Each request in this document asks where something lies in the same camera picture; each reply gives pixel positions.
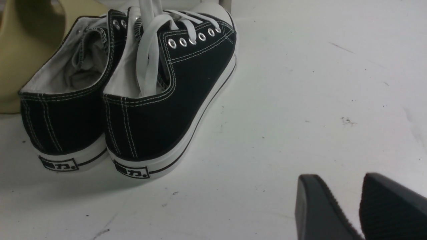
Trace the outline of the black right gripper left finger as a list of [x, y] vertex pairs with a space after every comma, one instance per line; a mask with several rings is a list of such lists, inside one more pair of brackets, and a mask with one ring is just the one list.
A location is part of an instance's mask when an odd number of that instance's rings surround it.
[[295, 222], [299, 240], [363, 240], [325, 181], [316, 174], [298, 177]]

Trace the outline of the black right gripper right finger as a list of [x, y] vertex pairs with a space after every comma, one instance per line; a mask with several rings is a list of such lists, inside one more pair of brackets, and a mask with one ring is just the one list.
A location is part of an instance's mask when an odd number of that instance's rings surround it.
[[366, 173], [359, 219], [367, 240], [425, 240], [427, 199], [379, 173]]

